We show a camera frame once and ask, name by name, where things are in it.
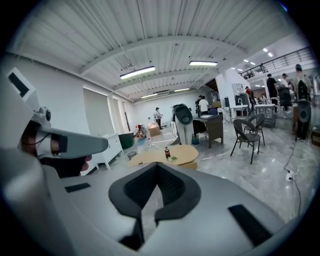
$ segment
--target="black chair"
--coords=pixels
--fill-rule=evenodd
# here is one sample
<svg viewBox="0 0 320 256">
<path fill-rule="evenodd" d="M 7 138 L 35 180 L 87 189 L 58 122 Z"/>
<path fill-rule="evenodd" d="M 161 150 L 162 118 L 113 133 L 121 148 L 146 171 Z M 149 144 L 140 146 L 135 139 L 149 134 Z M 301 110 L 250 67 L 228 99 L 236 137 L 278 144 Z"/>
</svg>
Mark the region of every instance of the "black chair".
<svg viewBox="0 0 320 256">
<path fill-rule="evenodd" d="M 253 120 L 256 119 L 256 125 L 255 125 L 255 130 L 257 133 L 262 133 L 262 139 L 263 139 L 263 145 L 265 146 L 265 136 L 264 136 L 264 131 L 262 130 L 265 122 L 265 114 L 256 114 L 252 117 L 249 118 L 249 122 L 252 123 Z M 245 126 L 243 132 L 246 130 L 249 131 L 249 133 L 252 133 L 253 131 L 250 129 L 249 126 Z"/>
<path fill-rule="evenodd" d="M 242 124 L 248 126 L 251 129 L 251 131 L 253 131 L 253 132 L 252 133 L 244 133 L 242 130 Z M 260 135 L 257 134 L 257 130 L 256 130 L 255 126 L 249 121 L 242 120 L 242 119 L 236 119 L 233 121 L 233 126 L 234 126 L 234 130 L 235 130 L 235 134 L 236 134 L 236 141 L 234 143 L 234 146 L 233 146 L 233 149 L 232 149 L 230 156 L 232 156 L 232 154 L 235 150 L 236 144 L 238 142 L 240 142 L 239 149 L 241 148 L 242 142 L 248 143 L 248 147 L 249 147 L 249 145 L 252 147 L 252 155 L 251 155 L 251 162 L 250 162 L 250 165 L 252 165 L 252 159 L 254 157 L 254 151 L 255 151 L 255 142 L 257 142 L 257 141 L 259 141 L 259 144 L 258 144 L 258 155 L 259 155 Z"/>
</svg>

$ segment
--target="bottle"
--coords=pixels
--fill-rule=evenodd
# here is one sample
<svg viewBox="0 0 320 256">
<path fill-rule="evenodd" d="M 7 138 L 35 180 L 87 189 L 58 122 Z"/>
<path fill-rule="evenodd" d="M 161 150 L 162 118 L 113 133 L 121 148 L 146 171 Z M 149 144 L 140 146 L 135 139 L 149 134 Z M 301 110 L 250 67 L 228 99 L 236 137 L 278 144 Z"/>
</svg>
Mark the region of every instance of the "bottle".
<svg viewBox="0 0 320 256">
<path fill-rule="evenodd" d="M 165 147 L 164 153 L 165 153 L 165 157 L 166 157 L 166 158 L 169 158 L 169 157 L 170 157 L 170 150 L 168 149 L 167 146 Z"/>
</svg>

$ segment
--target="railing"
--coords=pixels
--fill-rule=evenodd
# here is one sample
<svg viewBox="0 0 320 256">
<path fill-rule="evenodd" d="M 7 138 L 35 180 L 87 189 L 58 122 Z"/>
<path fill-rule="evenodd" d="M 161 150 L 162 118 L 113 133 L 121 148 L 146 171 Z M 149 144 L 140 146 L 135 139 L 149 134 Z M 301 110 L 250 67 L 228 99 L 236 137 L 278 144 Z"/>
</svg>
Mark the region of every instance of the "railing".
<svg viewBox="0 0 320 256">
<path fill-rule="evenodd" d="M 285 66 L 295 65 L 309 60 L 316 60 L 316 56 L 310 47 L 306 47 L 250 68 L 240 73 L 240 75 L 244 79 L 250 79 L 264 73 L 270 73 L 271 71 L 283 68 Z"/>
</svg>

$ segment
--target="table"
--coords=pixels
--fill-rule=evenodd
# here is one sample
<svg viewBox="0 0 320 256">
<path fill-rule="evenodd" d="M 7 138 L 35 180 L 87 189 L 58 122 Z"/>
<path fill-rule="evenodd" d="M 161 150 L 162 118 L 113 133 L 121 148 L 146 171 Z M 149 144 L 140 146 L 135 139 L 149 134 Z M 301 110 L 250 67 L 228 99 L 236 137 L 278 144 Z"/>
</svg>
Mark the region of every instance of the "table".
<svg viewBox="0 0 320 256">
<path fill-rule="evenodd" d="M 202 115 L 200 117 L 193 117 L 193 131 L 194 135 L 205 132 L 208 136 L 209 149 L 211 149 L 211 141 L 221 138 L 221 144 L 224 143 L 224 124 L 222 115 Z"/>
<path fill-rule="evenodd" d="M 241 109 L 241 117 L 244 118 L 244 111 L 243 111 L 244 108 L 246 108 L 246 116 L 247 116 L 247 119 L 249 120 L 249 106 L 248 105 L 236 105 L 236 106 L 230 107 L 230 121 L 232 122 L 232 119 L 233 119 L 231 110 Z"/>
<path fill-rule="evenodd" d="M 259 105 L 255 105 L 255 113 L 258 113 L 259 110 L 259 114 L 261 113 L 261 109 L 271 109 L 271 118 L 270 117 L 265 117 L 264 119 L 264 123 L 268 124 L 268 120 L 271 119 L 271 130 L 273 129 L 273 127 L 276 127 L 276 113 L 274 113 L 274 111 L 276 111 L 276 105 L 275 104 L 259 104 Z"/>
<path fill-rule="evenodd" d="M 135 155 L 129 162 L 128 166 L 138 166 L 139 164 L 161 162 L 181 166 L 185 168 L 197 169 L 198 165 L 195 159 L 198 157 L 198 151 L 191 145 L 173 145 L 168 146 L 170 155 L 177 159 L 169 161 L 165 155 L 165 149 L 154 149 Z"/>
</svg>

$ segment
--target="floor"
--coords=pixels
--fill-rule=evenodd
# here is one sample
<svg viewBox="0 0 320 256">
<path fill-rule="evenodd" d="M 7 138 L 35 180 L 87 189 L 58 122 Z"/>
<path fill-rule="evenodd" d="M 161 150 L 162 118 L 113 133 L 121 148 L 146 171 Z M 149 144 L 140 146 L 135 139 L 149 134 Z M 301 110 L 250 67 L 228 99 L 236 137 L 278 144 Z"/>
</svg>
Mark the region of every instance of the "floor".
<svg viewBox="0 0 320 256">
<path fill-rule="evenodd" d="M 304 142 L 298 140 L 295 143 L 295 137 L 288 130 L 263 128 L 263 131 L 265 145 L 261 140 L 260 153 L 258 155 L 258 149 L 255 150 L 251 165 L 252 148 L 245 144 L 242 144 L 241 148 L 237 144 L 230 156 L 236 141 L 236 133 L 229 122 L 224 121 L 223 124 L 223 144 L 217 139 L 209 149 L 208 141 L 200 135 L 199 145 L 194 146 L 199 152 L 196 160 L 197 170 L 236 183 L 271 207 L 287 223 L 298 215 L 300 198 L 296 185 L 293 182 L 286 182 L 287 171 L 284 167 L 287 165 L 286 169 L 296 174 L 294 179 L 301 192 L 300 213 L 303 213 L 317 187 L 320 148 L 312 145 L 310 140 Z M 110 164 L 111 170 L 108 172 L 127 168 L 129 152 L 136 151 L 138 154 L 152 149 L 164 150 L 165 146 L 174 140 L 172 130 L 164 128 L 160 135 L 152 137 L 151 146 L 149 146 L 150 141 L 146 139 L 143 145 L 135 144 L 125 149 L 124 154 Z M 105 170 L 100 169 L 94 174 L 98 175 L 100 172 Z M 162 206 L 161 193 L 157 188 L 142 211 L 146 239 L 156 228 L 154 213 Z"/>
</svg>

